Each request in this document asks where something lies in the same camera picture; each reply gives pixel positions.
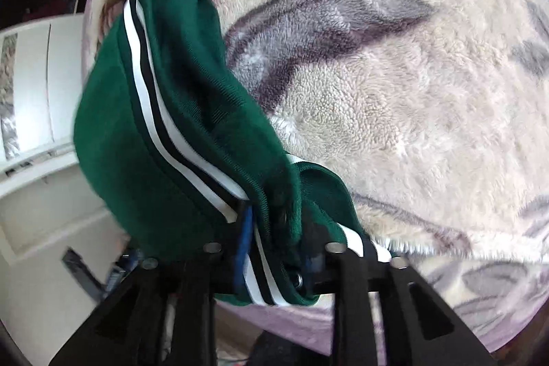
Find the green varsity jacket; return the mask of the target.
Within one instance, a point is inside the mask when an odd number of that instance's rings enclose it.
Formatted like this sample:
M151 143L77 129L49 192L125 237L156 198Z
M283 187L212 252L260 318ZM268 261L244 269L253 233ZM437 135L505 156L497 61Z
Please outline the green varsity jacket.
M73 143L92 189L159 260L231 240L240 206L251 205L244 287L222 295L237 306L315 304L303 224L325 225L338 241L338 223L363 231L344 183L288 154L226 67L210 0L125 1L86 80Z

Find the white sliding wardrobe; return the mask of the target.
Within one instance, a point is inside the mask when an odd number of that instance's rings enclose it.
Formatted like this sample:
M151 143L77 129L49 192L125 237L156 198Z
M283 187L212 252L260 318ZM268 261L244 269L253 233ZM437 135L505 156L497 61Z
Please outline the white sliding wardrobe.
M95 306L61 262L66 249L104 281L124 242L73 149L82 35L78 14L1 33L1 327L33 365Z

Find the floral bed blanket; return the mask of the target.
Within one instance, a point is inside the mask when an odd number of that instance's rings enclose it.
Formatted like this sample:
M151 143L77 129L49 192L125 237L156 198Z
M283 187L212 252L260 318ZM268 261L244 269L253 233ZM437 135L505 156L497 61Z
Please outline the floral bed blanket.
M124 0L87 0L89 68ZM285 148L490 351L548 298L548 0L213 0Z

